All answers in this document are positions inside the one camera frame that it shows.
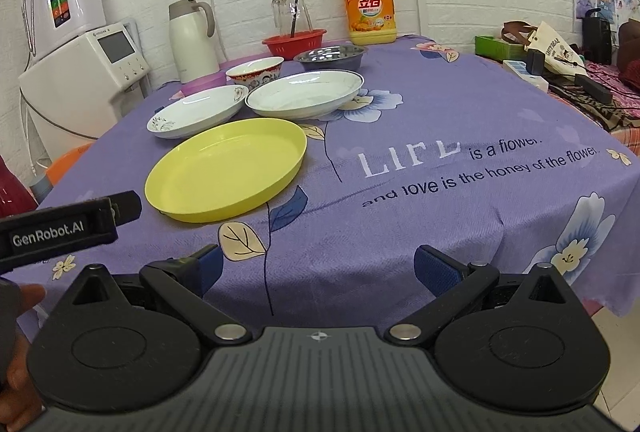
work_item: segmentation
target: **yellow detergent bottle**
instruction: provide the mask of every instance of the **yellow detergent bottle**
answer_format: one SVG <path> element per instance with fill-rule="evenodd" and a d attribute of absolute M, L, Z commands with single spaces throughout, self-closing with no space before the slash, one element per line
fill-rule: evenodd
<path fill-rule="evenodd" d="M 381 44 L 398 37 L 394 0 L 344 0 L 354 44 Z"/>

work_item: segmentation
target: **stainless steel bowl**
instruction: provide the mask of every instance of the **stainless steel bowl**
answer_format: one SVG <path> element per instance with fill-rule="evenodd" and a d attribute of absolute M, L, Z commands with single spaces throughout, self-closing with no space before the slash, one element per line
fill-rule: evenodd
<path fill-rule="evenodd" d="M 305 71 L 318 71 L 321 69 L 346 69 L 357 71 L 362 63 L 362 55 L 367 48 L 354 44 L 343 44 L 305 51 L 296 55 L 293 60 L 302 64 Z"/>

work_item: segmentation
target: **silver screw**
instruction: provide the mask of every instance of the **silver screw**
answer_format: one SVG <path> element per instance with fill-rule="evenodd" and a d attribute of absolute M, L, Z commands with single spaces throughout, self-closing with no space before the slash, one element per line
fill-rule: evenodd
<path fill-rule="evenodd" d="M 222 324 L 213 331 L 218 338 L 223 340 L 238 340 L 246 335 L 246 329 L 240 324 Z"/>
<path fill-rule="evenodd" d="M 414 340 L 420 333 L 422 330 L 413 324 L 396 324 L 389 329 L 389 334 L 398 340 Z"/>

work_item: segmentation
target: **green box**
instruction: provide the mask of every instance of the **green box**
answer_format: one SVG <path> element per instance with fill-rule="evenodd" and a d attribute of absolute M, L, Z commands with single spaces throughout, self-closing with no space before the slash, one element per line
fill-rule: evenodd
<path fill-rule="evenodd" d="M 478 35 L 476 37 L 476 55 L 502 62 L 503 60 L 524 60 L 526 52 L 521 44 L 509 44 L 494 37 Z"/>

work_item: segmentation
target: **black straw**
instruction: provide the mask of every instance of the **black straw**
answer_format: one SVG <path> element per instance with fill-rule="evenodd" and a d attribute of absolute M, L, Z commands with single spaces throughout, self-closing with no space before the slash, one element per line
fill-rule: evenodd
<path fill-rule="evenodd" d="M 293 15 L 293 22 L 291 23 L 291 38 L 296 33 L 296 20 L 298 19 L 298 0 L 296 0 L 295 14 Z"/>

